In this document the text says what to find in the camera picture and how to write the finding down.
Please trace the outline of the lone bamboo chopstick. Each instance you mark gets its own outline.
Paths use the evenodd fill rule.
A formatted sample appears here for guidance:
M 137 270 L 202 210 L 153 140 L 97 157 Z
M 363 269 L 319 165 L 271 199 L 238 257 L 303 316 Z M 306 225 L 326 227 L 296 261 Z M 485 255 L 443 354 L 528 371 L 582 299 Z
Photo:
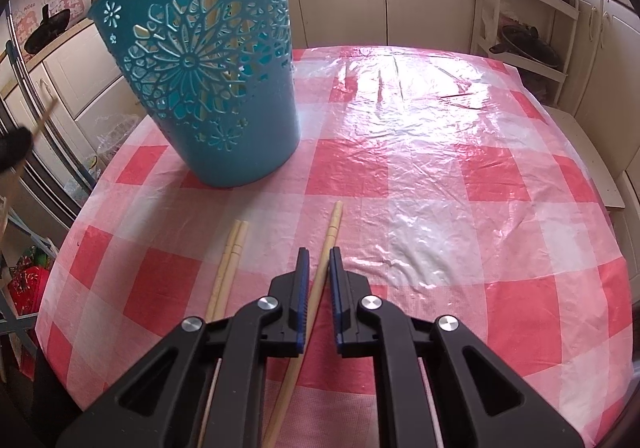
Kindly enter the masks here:
M 328 272 L 329 255 L 332 248 L 334 248 L 338 232 L 340 231 L 341 221 L 343 215 L 343 202 L 337 201 L 334 204 L 334 208 L 329 221 L 328 229 L 326 230 L 326 236 L 323 240 L 322 251 L 318 260 L 316 273 L 314 274 L 314 280 L 309 293 L 308 300 L 308 315 L 307 315 L 307 330 L 305 336 L 305 343 L 308 344 L 312 330 L 314 330 L 314 322 L 318 314 L 322 294 L 324 291 L 324 285 L 326 284 L 326 273 Z M 305 355 L 301 354 L 297 358 L 292 359 L 288 363 L 282 384 L 279 388 L 276 401 L 274 402 L 273 410 L 268 421 L 268 425 L 264 436 L 262 436 L 262 446 L 267 448 L 273 448 L 278 441 L 281 428 L 288 412 L 288 406 L 291 403 L 294 390 L 300 372 L 302 371 Z

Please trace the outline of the cream lower kitchen cabinets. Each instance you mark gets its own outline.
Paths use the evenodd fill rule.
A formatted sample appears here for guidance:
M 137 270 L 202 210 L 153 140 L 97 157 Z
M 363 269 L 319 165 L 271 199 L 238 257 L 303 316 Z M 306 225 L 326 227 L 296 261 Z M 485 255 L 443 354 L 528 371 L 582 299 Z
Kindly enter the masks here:
M 76 156 L 96 152 L 96 120 L 142 107 L 86 17 L 90 0 L 13 0 L 17 41 L 40 25 L 42 6 L 70 10 L 66 31 L 25 55 L 37 90 L 53 88 L 55 121 Z M 612 176 L 639 179 L 639 18 L 626 0 L 578 0 L 568 79 L 555 105 L 574 116 Z M 475 0 L 288 0 L 297 48 L 383 45 L 472 52 Z

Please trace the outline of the clear floral plastic container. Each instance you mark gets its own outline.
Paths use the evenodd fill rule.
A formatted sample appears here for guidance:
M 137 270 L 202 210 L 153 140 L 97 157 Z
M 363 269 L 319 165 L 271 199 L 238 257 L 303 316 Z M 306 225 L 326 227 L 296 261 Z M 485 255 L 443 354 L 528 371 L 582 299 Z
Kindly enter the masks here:
M 96 120 L 96 155 L 104 166 L 111 163 L 140 122 L 141 118 L 137 114 L 112 114 Z

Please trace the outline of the black wok on stove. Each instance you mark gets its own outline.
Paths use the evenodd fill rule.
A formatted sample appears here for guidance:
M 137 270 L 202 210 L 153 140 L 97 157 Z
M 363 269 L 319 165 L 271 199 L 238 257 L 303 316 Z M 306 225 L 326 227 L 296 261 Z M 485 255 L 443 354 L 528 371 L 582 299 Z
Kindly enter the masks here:
M 38 28 L 29 35 L 24 49 L 29 55 L 37 55 L 47 45 L 66 31 L 70 23 L 70 10 L 64 8 L 54 15 L 50 14 L 49 5 L 42 6 L 42 20 Z

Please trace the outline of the red floral bag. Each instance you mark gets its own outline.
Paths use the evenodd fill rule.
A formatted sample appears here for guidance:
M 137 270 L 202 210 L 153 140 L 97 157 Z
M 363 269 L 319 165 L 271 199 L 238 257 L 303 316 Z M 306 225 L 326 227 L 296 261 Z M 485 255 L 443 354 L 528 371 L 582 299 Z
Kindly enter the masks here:
M 32 246 L 10 268 L 8 289 L 18 316 L 38 312 L 52 264 L 46 252 Z

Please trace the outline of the pink checkered plastic tablecloth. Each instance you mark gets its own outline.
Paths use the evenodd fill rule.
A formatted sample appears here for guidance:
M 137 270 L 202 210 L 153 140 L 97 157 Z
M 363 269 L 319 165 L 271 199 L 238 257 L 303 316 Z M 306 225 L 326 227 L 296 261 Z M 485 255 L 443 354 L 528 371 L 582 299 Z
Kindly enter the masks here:
M 631 379 L 627 266 L 586 168 L 514 69 L 448 52 L 294 56 L 302 138 L 235 189 L 203 185 L 151 119 L 101 176 L 56 259 L 36 325 L 90 405 L 187 316 L 203 315 L 228 233 L 248 233 L 228 312 L 299 248 L 321 252 L 336 202 L 343 263 L 425 320 L 458 317 L 595 445 Z

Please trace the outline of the blue perforated plastic basket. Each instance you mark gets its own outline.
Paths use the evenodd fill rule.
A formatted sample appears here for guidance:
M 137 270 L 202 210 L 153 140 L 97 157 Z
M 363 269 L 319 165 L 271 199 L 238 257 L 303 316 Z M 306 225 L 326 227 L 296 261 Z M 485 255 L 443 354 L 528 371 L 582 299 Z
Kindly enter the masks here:
M 256 182 L 292 156 L 300 130 L 288 0 L 96 0 L 88 16 L 203 184 Z

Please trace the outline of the wooden stool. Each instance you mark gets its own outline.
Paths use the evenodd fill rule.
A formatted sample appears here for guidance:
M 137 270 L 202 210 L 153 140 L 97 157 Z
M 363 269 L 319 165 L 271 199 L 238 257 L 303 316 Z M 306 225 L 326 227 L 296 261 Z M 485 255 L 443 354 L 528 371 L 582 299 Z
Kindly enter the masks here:
M 549 106 L 546 106 L 546 110 L 572 144 L 582 163 L 585 164 L 604 206 L 608 210 L 622 210 L 625 207 L 625 203 L 620 195 L 620 190 L 618 190 L 600 153 L 597 152 L 596 147 L 574 119 L 574 116 Z

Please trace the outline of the black pan on rack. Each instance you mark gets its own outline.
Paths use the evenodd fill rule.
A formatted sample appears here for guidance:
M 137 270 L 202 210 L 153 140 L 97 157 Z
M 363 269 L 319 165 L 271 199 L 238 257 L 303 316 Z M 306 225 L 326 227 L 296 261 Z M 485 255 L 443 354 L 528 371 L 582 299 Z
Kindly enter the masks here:
M 560 70 L 563 64 L 559 54 L 540 38 L 537 29 L 526 24 L 502 26 L 499 30 L 499 43 L 491 46 L 489 51 L 492 54 L 512 52 L 555 70 Z

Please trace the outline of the white storage rack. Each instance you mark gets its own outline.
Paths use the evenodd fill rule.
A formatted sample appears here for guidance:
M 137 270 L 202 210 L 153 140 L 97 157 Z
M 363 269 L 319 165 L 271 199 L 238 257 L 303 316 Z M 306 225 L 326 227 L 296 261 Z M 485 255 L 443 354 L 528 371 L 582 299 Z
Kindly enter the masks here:
M 501 60 L 544 83 L 544 101 L 555 104 L 568 79 L 579 18 L 578 0 L 475 0 L 471 50 Z M 504 26 L 535 29 L 540 40 L 559 57 L 556 66 L 516 50 L 496 54 Z

